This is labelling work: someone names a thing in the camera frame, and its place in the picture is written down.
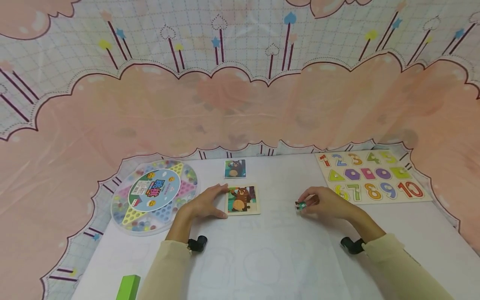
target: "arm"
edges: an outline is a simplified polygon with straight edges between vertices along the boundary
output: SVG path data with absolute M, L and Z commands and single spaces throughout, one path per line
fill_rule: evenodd
M 311 187 L 298 199 L 307 207 L 303 214 L 348 221 L 366 242 L 363 248 L 370 260 L 390 281 L 401 300 L 453 300 L 452 296 L 403 248 L 393 234 L 386 234 L 358 206 L 345 201 L 325 187 Z
M 165 241 L 148 271 L 138 300 L 179 299 L 181 283 L 190 262 L 190 249 L 187 247 L 196 217 L 216 216 L 227 218 L 227 214 L 213 206 L 216 196 L 228 191 L 228 185 L 216 185 L 206 189 L 198 197 L 180 208 Z

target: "number 8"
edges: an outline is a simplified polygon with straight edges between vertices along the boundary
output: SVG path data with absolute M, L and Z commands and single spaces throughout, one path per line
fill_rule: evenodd
M 366 183 L 365 184 L 365 189 L 368 191 L 368 196 L 374 200 L 381 200 L 382 199 L 382 194 L 380 194 L 379 191 L 377 191 L 377 188 L 371 184 L 371 183 Z

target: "hand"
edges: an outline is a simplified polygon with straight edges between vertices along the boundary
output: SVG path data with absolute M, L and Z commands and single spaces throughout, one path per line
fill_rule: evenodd
M 353 220 L 363 212 L 360 208 L 337 195 L 333 190 L 323 186 L 309 187 L 298 199 L 305 202 L 307 207 L 301 210 L 302 214 L 320 214 L 333 218 Z
M 217 218 L 226 219 L 228 215 L 213 206 L 213 200 L 218 195 L 225 194 L 228 191 L 228 184 L 211 186 L 195 199 L 182 206 L 180 210 L 188 211 L 191 217 L 216 216 Z

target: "beige sleeve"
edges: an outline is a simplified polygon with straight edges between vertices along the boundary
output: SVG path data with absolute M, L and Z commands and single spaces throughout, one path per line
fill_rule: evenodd
M 189 261 L 187 244 L 174 240 L 163 241 L 137 300 L 179 299 Z
M 389 233 L 362 245 L 401 300 L 452 300 L 452 296 Z

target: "bear jigsaw puzzle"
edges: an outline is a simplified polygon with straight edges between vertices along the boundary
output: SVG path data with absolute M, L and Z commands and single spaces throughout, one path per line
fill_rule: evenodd
M 245 178 L 247 170 L 245 168 L 245 159 L 225 161 L 224 178 Z
M 257 189 L 254 186 L 230 187 L 225 199 L 225 209 L 229 216 L 259 215 Z

